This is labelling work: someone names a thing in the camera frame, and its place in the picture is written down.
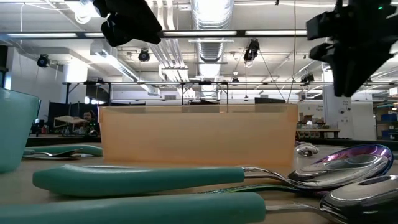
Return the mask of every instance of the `wooden table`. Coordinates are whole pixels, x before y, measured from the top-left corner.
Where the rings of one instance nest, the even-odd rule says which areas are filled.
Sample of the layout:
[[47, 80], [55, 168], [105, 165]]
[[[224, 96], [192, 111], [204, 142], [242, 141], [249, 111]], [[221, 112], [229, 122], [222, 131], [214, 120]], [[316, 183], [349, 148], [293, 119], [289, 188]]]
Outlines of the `wooden table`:
[[298, 129], [297, 132], [319, 132], [320, 138], [325, 138], [325, 133], [333, 133], [334, 138], [338, 138], [339, 129]]
[[[321, 147], [320, 153], [314, 157], [297, 157], [294, 158], [295, 169], [309, 165], [316, 160], [340, 150], [335, 147]], [[65, 197], [61, 195], [51, 194], [46, 190], [39, 189], [32, 185], [32, 174], [37, 170], [47, 169], [49, 167], [69, 163], [74, 165], [98, 165], [103, 164], [102, 157], [86, 157], [79, 161], [66, 161], [66, 162], [55, 162], [55, 161], [22, 161], [21, 166], [15, 172], [8, 174], [0, 174], [0, 206], [7, 204], [22, 204], [22, 203], [49, 203], [49, 202], [64, 202], [79, 200], [78, 198]], [[398, 166], [394, 164], [390, 174], [397, 173]], [[174, 190], [166, 192], [168, 194], [185, 194], [197, 191], [209, 190], [209, 189], [220, 189], [225, 185], [209, 186], [209, 187], [196, 187], [192, 189]], [[291, 193], [285, 192], [263, 192], [260, 193], [266, 201], [267, 205], [282, 205], [287, 203], [306, 203], [313, 206], [318, 206], [318, 200], [298, 197]], [[331, 223], [322, 217], [319, 217], [313, 213], [285, 213], [285, 214], [273, 214], [268, 215], [266, 221], [262, 224], [327, 224]]]

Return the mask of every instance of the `spoon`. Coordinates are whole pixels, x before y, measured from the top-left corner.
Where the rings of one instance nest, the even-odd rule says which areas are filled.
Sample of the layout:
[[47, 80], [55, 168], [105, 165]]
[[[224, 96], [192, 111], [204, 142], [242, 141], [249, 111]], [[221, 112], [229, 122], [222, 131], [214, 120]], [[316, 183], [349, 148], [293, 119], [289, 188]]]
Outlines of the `spoon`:
[[313, 212], [340, 224], [397, 223], [398, 176], [382, 176], [327, 193], [319, 208], [265, 206], [256, 193], [167, 195], [0, 207], [0, 223], [189, 223], [262, 222], [266, 213]]
[[[58, 153], [58, 154], [51, 154], [48, 152], [36, 152], [36, 151], [26, 151], [24, 152], [24, 156], [22, 156], [22, 158], [24, 159], [40, 159], [40, 160], [73, 160], [73, 159], [78, 159], [80, 157], [80, 155], [75, 155], [80, 153], [80, 149], [75, 149], [75, 150], [71, 150], [71, 151], [67, 151], [67, 152], [62, 152], [62, 153]], [[36, 154], [42, 154], [42, 155], [46, 155], [44, 156], [33, 156]]]
[[103, 156], [103, 149], [96, 146], [79, 144], [79, 145], [62, 145], [62, 146], [37, 146], [27, 147], [25, 152], [36, 151], [36, 152], [47, 152], [51, 154], [62, 153], [80, 149], [82, 154], [89, 154], [92, 156]]
[[384, 173], [388, 165], [389, 160], [384, 156], [364, 154], [313, 164], [292, 172], [288, 178], [258, 167], [99, 169], [64, 165], [35, 172], [33, 184], [57, 194], [109, 197], [240, 183], [245, 178], [271, 178], [295, 189], [317, 192], [377, 176]]
[[[301, 145], [297, 146], [296, 150], [297, 150], [298, 154], [305, 156], [305, 157], [310, 157], [312, 154], [316, 154], [318, 152], [318, 149], [315, 146], [307, 147], [307, 144], [301, 144]], [[380, 144], [364, 144], [364, 145], [358, 145], [358, 146], [353, 146], [353, 147], [347, 147], [340, 151], [334, 152], [333, 154], [330, 154], [330, 155], [316, 161], [315, 163], [327, 162], [327, 161], [332, 161], [332, 160], [336, 160], [336, 159], [345, 159], [348, 157], [358, 156], [358, 155], [363, 155], [363, 154], [380, 155], [380, 156], [384, 156], [384, 157], [388, 158], [389, 168], [386, 169], [385, 172], [381, 175], [385, 175], [388, 172], [388, 170], [391, 168], [391, 166], [394, 162], [394, 156], [392, 154], [392, 151], [387, 146], [383, 146]]]

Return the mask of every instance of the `translucent container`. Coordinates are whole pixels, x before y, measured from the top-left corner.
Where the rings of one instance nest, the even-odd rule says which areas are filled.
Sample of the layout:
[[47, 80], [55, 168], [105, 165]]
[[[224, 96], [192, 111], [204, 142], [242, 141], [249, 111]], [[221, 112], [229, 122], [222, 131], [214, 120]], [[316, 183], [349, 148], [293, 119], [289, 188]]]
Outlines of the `translucent container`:
[[38, 110], [38, 97], [0, 88], [0, 173], [13, 171], [21, 163]]
[[105, 106], [104, 160], [167, 166], [252, 165], [292, 171], [297, 105]]

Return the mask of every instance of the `teal cup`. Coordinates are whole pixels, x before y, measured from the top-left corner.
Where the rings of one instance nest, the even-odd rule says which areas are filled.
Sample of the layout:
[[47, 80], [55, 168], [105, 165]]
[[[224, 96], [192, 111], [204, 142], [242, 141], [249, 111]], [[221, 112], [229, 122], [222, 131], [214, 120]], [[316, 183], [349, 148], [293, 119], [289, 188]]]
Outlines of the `teal cup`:
[[18, 168], [38, 110], [38, 97], [0, 88], [0, 173]]

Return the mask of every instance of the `orange plastic container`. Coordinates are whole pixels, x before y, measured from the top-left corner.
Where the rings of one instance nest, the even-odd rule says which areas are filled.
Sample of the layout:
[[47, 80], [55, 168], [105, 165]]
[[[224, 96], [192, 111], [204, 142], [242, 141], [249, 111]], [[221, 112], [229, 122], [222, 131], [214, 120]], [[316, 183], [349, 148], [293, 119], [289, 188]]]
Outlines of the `orange plastic container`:
[[297, 105], [106, 106], [99, 111], [112, 164], [260, 166], [289, 173]]

